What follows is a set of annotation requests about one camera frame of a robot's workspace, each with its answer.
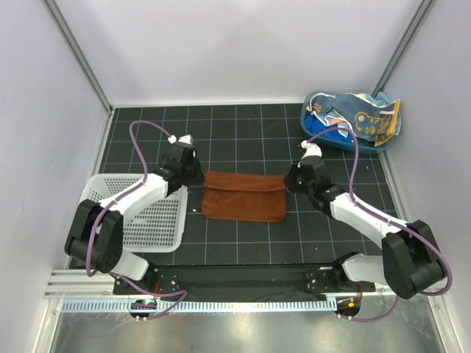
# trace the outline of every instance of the white laundry basket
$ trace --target white laundry basket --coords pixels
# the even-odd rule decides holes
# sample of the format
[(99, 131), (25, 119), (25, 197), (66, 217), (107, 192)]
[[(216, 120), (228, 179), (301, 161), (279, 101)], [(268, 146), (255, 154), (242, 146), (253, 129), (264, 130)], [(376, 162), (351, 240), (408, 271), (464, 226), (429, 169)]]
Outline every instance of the white laundry basket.
[[(100, 201), (119, 193), (142, 178), (142, 174), (97, 174), (85, 186), (80, 201)], [(180, 246), (185, 228), (187, 187), (154, 202), (125, 227), (123, 247), (130, 252), (173, 252)]]

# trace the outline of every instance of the metal corner post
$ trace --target metal corner post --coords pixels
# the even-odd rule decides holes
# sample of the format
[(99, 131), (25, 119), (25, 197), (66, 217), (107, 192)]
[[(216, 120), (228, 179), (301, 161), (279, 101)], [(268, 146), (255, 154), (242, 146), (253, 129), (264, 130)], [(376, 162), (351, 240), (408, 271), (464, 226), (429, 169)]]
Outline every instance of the metal corner post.
[(49, 11), (54, 22), (56, 23), (57, 28), (59, 29), (65, 42), (67, 43), (67, 46), (72, 51), (72, 54), (75, 56), (75, 59), (77, 60), (77, 63), (82, 69), (83, 74), (85, 75), (87, 80), (90, 82), (90, 85), (95, 91), (95, 94), (97, 95), (98, 99), (102, 103), (106, 112), (108, 114), (111, 114), (111, 110), (112, 110), (111, 104), (108, 101), (108, 98), (106, 97), (105, 92), (100, 86), (98, 79), (93, 73), (90, 65), (88, 64), (88, 61), (85, 58), (85, 55), (83, 54), (82, 49), (80, 48), (77, 40), (75, 39), (74, 34), (72, 33), (67, 22), (65, 21), (64, 16), (62, 12), (60, 11), (59, 7), (57, 6), (56, 1), (55, 0), (43, 0), (43, 3), (46, 5), (47, 10)]
[(427, 17), (427, 14), (430, 12), (432, 6), (435, 4), (436, 0), (422, 0), (409, 21), (406, 30), (403, 33), (403, 36), (399, 40), (399, 43), (396, 45), (391, 58), (389, 59), (386, 67), (384, 68), (383, 73), (381, 74), (378, 83), (373, 90), (372, 96), (376, 97), (377, 94), (384, 90), (386, 84), (391, 78), (394, 70), (405, 54), (407, 48), (409, 47), (411, 41), (414, 39), (417, 30), (420, 28), (420, 25)]

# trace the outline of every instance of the black grid mat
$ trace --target black grid mat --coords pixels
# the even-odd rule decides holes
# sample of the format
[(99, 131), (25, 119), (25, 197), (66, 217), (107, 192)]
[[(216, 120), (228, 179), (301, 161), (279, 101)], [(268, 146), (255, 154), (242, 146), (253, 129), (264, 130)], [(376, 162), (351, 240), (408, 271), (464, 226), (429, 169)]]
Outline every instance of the black grid mat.
[[(203, 172), (228, 171), (286, 175), (300, 158), (305, 139), (301, 104), (154, 107), (117, 109), (101, 173), (141, 173), (128, 126), (134, 120), (162, 124), (179, 136), (192, 134)], [(168, 151), (166, 137), (140, 125), (137, 140), (149, 167)], [(353, 153), (322, 147), (332, 180), (345, 187)], [(377, 156), (361, 156), (355, 192), (364, 201), (395, 215)], [(179, 249), (169, 254), (143, 254), (158, 265), (330, 262), (348, 252), (380, 254), (380, 249), (351, 227), (329, 219), (310, 205), (307, 196), (288, 195), (288, 213), (279, 224), (217, 221), (201, 214), (203, 187), (189, 188), (185, 232)]]

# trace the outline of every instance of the blue laundry basket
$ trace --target blue laundry basket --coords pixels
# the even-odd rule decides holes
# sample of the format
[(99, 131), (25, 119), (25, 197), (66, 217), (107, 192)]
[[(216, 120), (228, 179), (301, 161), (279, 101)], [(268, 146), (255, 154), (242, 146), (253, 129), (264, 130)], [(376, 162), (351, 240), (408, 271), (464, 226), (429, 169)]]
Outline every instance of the blue laundry basket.
[[(304, 132), (306, 133), (306, 136), (308, 138), (312, 137), (313, 134), (306, 128), (305, 123), (304, 123), (306, 117), (309, 116), (309, 112), (306, 110), (306, 108), (308, 107), (309, 101), (311, 100), (312, 96), (314, 94), (318, 94), (318, 93), (319, 92), (313, 92), (313, 93), (309, 94), (306, 97), (305, 101), (304, 101), (304, 105), (302, 106), (301, 127), (304, 130)], [(367, 143), (366, 141), (359, 138), (358, 139), (358, 144), (359, 144), (360, 153), (362, 153), (362, 154), (377, 154), (379, 152), (385, 151), (385, 150), (391, 148), (394, 145), (394, 142), (396, 141), (396, 138), (397, 138), (397, 136), (393, 136), (391, 138), (391, 140), (389, 140), (385, 144), (383, 144), (381, 146), (378, 146), (378, 147), (371, 146), (371, 143)], [(333, 147), (333, 148), (336, 148), (336, 149), (343, 149), (345, 151), (355, 151), (355, 145), (353, 143), (347, 143), (347, 142), (344, 142), (344, 141), (331, 140), (330, 138), (320, 137), (320, 138), (317, 138), (314, 142), (318, 143), (319, 145), (329, 146), (329, 147)]]

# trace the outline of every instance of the robotic arm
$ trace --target robotic arm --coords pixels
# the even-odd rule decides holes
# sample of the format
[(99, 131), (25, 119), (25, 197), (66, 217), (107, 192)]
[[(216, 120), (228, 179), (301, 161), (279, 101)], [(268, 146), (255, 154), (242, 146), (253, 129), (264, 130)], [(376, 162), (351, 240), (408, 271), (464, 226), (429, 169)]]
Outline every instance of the robotic arm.
[[(288, 190), (308, 195), (316, 210), (349, 224), (383, 250), (383, 256), (352, 253), (336, 260), (337, 273), (331, 280), (340, 282), (339, 285), (348, 281), (376, 282), (388, 285), (399, 297), (409, 299), (446, 277), (444, 266), (425, 244), (391, 225), (402, 225), (418, 232), (438, 249), (426, 223), (415, 221), (409, 224), (376, 210), (358, 198), (353, 201), (349, 193), (330, 181), (320, 148), (307, 141), (301, 143), (301, 148), (304, 155), (291, 166), (285, 178)], [(369, 212), (360, 208), (358, 202)], [(371, 213), (382, 216), (386, 221)]]
[(123, 249), (123, 228), (135, 215), (152, 203), (166, 198), (183, 185), (204, 181), (199, 158), (190, 135), (171, 144), (169, 155), (149, 173), (146, 181), (137, 181), (117, 195), (100, 202), (84, 200), (77, 208), (65, 243), (66, 254), (85, 262), (91, 228), (98, 214), (112, 201), (105, 213), (99, 236), (93, 244), (91, 267), (106, 274), (112, 272), (134, 279), (145, 288), (155, 283), (154, 266), (145, 259)]

